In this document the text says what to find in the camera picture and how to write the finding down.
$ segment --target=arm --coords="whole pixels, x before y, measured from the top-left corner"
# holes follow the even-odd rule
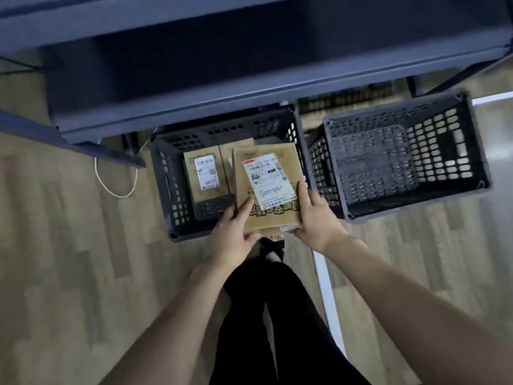
[[[210,236],[209,261],[197,269],[185,288],[128,350],[101,382],[113,384],[189,384],[217,296],[231,272],[260,239],[244,239],[253,198],[226,210]]]
[[[423,383],[513,382],[510,345],[374,256],[306,184],[298,193],[303,229],[296,235],[349,278]]]

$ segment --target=brown cardboard box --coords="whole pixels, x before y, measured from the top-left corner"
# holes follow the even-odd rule
[[[249,167],[248,161],[253,161],[253,159],[257,161],[259,157],[269,154],[274,154],[276,156],[280,166],[276,167],[276,172],[279,173],[279,171],[283,169],[283,172],[292,187],[294,200],[262,210],[257,197],[254,194],[254,181],[250,180],[243,162],[247,162],[247,166]],[[294,143],[279,143],[234,149],[232,161],[235,169],[235,197],[237,206],[240,206],[249,195],[253,195],[255,197],[255,205],[253,206],[249,219],[244,227],[244,233],[260,232],[263,236],[271,236],[279,235],[285,231],[293,230],[301,226],[299,203],[296,197],[296,192],[298,182],[303,180],[304,176]],[[269,162],[270,166],[265,170],[271,169],[271,171],[274,172],[273,169],[275,167],[271,166],[271,164],[274,165],[273,162]],[[279,178],[277,179],[278,182],[276,183],[280,184],[279,180],[282,178],[281,174],[279,174]],[[278,186],[283,186],[283,188],[285,188],[284,191],[289,194],[288,192],[290,192],[290,188],[288,188],[288,185],[281,184]],[[281,190],[272,190],[269,194],[281,194],[281,192]]]
[[[234,152],[234,148],[243,148],[254,146],[255,142],[253,138],[243,139],[241,141],[226,143],[219,146],[221,151],[221,159],[223,160],[223,166],[225,168],[226,181],[228,182],[228,190],[231,194],[235,194],[235,173],[231,164],[231,156]]]
[[[200,158],[203,156],[207,157],[209,155],[211,155],[213,158],[213,163],[215,164],[215,171],[217,174],[217,180],[219,181],[219,185],[217,187],[202,190],[202,186],[200,185],[200,178],[198,177],[198,173],[196,171],[195,158]],[[187,177],[189,179],[191,196],[196,204],[230,194],[230,192],[228,191],[228,183],[226,182],[226,175],[224,172],[223,161],[221,159],[219,146],[207,147],[202,148],[200,150],[185,152],[184,160]],[[214,179],[213,175],[207,175],[206,178],[208,178],[209,180]],[[216,183],[214,182],[208,186],[215,186],[215,184]]]

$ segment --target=foot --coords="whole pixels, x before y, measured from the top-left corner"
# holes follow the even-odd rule
[[[285,240],[283,235],[271,236],[260,239],[260,256],[269,262],[283,262],[285,252]]]

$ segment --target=hand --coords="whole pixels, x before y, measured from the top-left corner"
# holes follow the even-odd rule
[[[244,224],[253,203],[253,197],[248,197],[239,207],[237,216],[234,216],[235,207],[228,207],[210,235],[210,261],[227,266],[230,272],[244,262],[253,245],[262,237],[259,233],[252,233],[244,239]]]
[[[298,228],[294,234],[305,245],[326,255],[338,239],[349,237],[349,233],[329,208],[328,201],[308,189],[304,181],[298,184],[298,196],[303,227]]]

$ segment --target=person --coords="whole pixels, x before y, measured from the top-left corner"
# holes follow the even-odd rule
[[[343,228],[328,203],[298,185],[295,235],[351,281],[424,384],[513,383],[513,349],[448,302],[382,262]],[[210,258],[102,381],[185,385],[191,380],[221,289],[231,308],[219,332],[211,384],[368,384],[346,360],[294,272],[275,254],[244,262],[260,235],[244,238],[253,199],[224,213]],[[272,248],[279,255],[279,248]],[[262,320],[273,322],[275,362]]]

